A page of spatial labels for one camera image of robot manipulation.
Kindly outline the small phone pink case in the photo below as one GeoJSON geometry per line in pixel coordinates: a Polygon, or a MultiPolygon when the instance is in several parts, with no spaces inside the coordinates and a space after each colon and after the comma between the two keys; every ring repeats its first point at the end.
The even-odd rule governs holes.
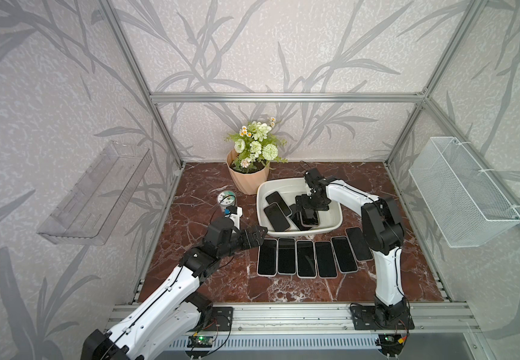
{"type": "Polygon", "coordinates": [[[300,223],[303,227],[316,227],[319,225],[318,212],[314,209],[302,209],[300,210],[300,223]]]}

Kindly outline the phone with pink case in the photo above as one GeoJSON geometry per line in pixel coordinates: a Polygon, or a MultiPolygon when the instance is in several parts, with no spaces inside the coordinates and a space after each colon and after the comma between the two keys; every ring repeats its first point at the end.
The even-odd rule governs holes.
{"type": "Polygon", "coordinates": [[[277,240],[266,238],[259,248],[257,274],[265,277],[276,275],[277,240]]]}

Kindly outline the phone with light blue case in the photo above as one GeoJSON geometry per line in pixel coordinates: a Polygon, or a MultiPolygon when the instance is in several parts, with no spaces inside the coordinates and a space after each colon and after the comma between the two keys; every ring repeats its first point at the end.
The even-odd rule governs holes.
{"type": "Polygon", "coordinates": [[[295,240],[280,238],[277,241],[277,273],[284,275],[296,274],[295,240]]]}

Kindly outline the phone with cream case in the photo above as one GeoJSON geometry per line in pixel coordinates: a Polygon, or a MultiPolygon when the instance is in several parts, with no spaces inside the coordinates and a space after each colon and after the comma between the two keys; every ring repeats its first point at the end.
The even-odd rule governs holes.
{"type": "Polygon", "coordinates": [[[310,240],[296,242],[297,276],[299,278],[316,278],[315,247],[310,240]]]}

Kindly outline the large phone grey case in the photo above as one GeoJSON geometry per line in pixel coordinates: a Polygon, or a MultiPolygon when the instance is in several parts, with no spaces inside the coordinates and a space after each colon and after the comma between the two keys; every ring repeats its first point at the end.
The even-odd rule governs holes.
{"type": "Polygon", "coordinates": [[[357,272],[358,265],[348,238],[346,236],[335,236],[331,238],[331,243],[340,272],[343,274],[357,272]]]}

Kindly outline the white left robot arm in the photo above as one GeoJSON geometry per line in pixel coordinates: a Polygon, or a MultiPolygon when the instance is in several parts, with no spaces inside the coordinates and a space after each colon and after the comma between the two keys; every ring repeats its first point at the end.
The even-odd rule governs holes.
{"type": "Polygon", "coordinates": [[[212,303],[197,289],[220,268],[222,259],[260,247],[267,228],[239,229],[220,217],[203,240],[189,249],[170,276],[128,317],[109,331],[93,331],[82,346],[82,359],[155,359],[177,337],[203,326],[212,303]]]}

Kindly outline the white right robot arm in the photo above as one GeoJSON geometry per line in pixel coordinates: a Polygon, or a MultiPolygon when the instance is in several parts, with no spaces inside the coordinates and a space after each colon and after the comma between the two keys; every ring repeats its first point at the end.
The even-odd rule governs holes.
{"type": "Polygon", "coordinates": [[[374,256],[377,282],[373,305],[350,304],[354,328],[412,330],[414,323],[401,279],[405,230],[395,199],[366,193],[335,177],[325,178],[316,169],[305,172],[304,179],[310,192],[301,196],[302,208],[324,211],[335,201],[361,217],[361,231],[374,256]]]}

